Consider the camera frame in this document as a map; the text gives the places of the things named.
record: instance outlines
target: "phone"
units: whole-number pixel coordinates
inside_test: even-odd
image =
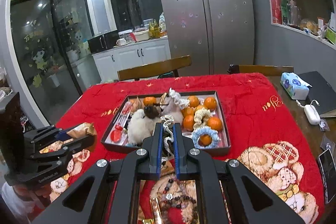
[[[318,157],[324,187],[324,200],[328,204],[336,194],[336,168],[330,149]]]

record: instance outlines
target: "wooden chair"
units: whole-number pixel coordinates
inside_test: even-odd
[[[159,76],[164,73],[173,72],[175,77],[179,76],[178,69],[191,65],[190,55],[169,59],[157,63],[147,64],[131,69],[119,70],[118,77],[120,81],[134,79],[139,81],[140,78],[149,78]]]
[[[283,72],[294,72],[294,67],[230,65],[227,72],[229,74],[259,72],[265,76],[281,76]]]

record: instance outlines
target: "red tablecloth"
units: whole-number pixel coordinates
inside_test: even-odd
[[[179,77],[92,86],[57,123],[60,128],[69,128],[82,122],[94,123],[98,133],[95,152],[83,162],[78,175],[68,178],[68,185],[98,159],[117,160],[125,157],[124,154],[107,151],[100,143],[113,117],[112,114],[102,116],[102,113],[119,107],[127,95],[159,94],[167,92],[170,87],[178,92],[216,90],[231,140],[230,153],[218,159],[245,160],[245,165],[249,165],[269,187],[275,188],[273,190],[306,223],[313,223],[318,215],[322,215],[324,194],[317,163],[305,137],[273,85],[259,73]],[[251,155],[257,161],[265,160],[259,163],[263,165],[262,169],[254,166],[250,160],[246,161]],[[268,165],[267,160],[271,160],[272,165]],[[146,217],[151,216],[150,188],[150,185],[145,186],[140,199]]]

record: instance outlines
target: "bottle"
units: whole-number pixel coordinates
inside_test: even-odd
[[[155,38],[155,30],[151,22],[149,22],[149,36],[150,38]]]
[[[154,34],[155,38],[160,38],[160,28],[156,22],[156,19],[154,19]]]

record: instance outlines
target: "cup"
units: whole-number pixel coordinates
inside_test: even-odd
[[[127,44],[127,41],[125,38],[120,38],[117,40],[117,45],[118,46],[122,46],[122,45],[126,45]]]

